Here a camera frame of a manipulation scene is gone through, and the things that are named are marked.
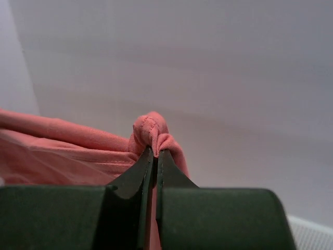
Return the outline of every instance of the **pink cloth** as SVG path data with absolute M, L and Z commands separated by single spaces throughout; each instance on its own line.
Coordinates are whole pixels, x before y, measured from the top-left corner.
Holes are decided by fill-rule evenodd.
M 60 119 L 0 109 L 0 177 L 5 184 L 104 185 L 132 166 L 147 145 L 155 157 L 169 149 L 188 175 L 181 147 L 156 112 L 139 117 L 128 140 Z M 160 249 L 156 221 L 151 221 L 150 249 Z

